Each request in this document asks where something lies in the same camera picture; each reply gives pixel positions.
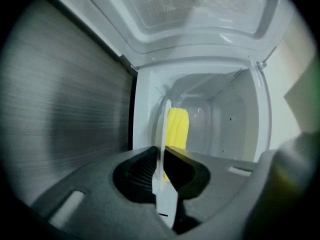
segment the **brushed metal surface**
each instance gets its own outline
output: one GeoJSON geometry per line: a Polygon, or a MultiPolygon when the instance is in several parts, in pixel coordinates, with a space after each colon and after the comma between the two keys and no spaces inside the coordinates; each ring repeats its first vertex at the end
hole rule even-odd
{"type": "Polygon", "coordinates": [[[128,150],[132,77],[46,0],[35,0],[0,57],[1,162],[30,205],[80,166],[128,150]]]}

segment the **dark gray surface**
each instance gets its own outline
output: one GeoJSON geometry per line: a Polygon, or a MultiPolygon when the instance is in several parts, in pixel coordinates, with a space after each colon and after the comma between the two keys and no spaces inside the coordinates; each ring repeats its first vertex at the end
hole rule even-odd
{"type": "Polygon", "coordinates": [[[76,168],[128,150],[132,77],[45,0],[35,0],[0,58],[1,157],[30,205],[76,168]]]}
{"type": "Polygon", "coordinates": [[[110,155],[80,168],[41,195],[32,208],[49,219],[71,190],[79,190],[85,193],[84,200],[61,228],[72,236],[84,240],[174,237],[175,233],[159,217],[154,204],[127,200],[113,183],[116,166],[146,149],[110,155]]]}
{"type": "Polygon", "coordinates": [[[229,172],[230,167],[237,167],[249,171],[255,169],[253,162],[239,161],[213,157],[195,152],[189,152],[177,147],[170,147],[180,154],[205,165],[210,171],[210,181],[200,196],[184,200],[187,215],[205,222],[223,210],[249,179],[247,176],[229,172]]]}
{"type": "Polygon", "coordinates": [[[301,135],[279,150],[262,153],[234,198],[217,214],[177,239],[260,239],[261,233],[274,229],[274,223],[301,200],[318,164],[319,134],[301,135]]]}

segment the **white wall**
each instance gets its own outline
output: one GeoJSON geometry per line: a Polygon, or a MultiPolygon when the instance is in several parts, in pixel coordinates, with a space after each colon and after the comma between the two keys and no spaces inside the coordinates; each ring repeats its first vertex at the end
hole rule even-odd
{"type": "Polygon", "coordinates": [[[316,55],[316,45],[301,16],[296,13],[283,41],[267,60],[263,70],[271,100],[270,149],[301,133],[295,115],[285,95],[310,65],[316,55]]]}

